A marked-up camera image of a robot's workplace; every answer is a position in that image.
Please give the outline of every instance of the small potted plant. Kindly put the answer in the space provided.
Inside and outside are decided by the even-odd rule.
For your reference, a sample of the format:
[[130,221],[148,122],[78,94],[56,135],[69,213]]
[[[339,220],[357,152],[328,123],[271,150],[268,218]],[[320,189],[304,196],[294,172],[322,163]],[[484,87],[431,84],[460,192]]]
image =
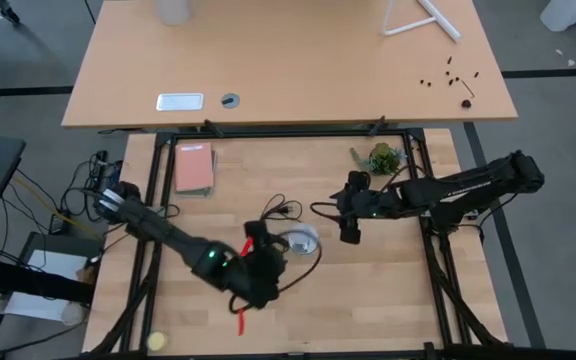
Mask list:
[[368,159],[363,159],[355,148],[350,148],[350,154],[362,171],[367,171],[375,175],[394,174],[406,155],[399,149],[393,149],[386,143],[378,143],[372,149]]

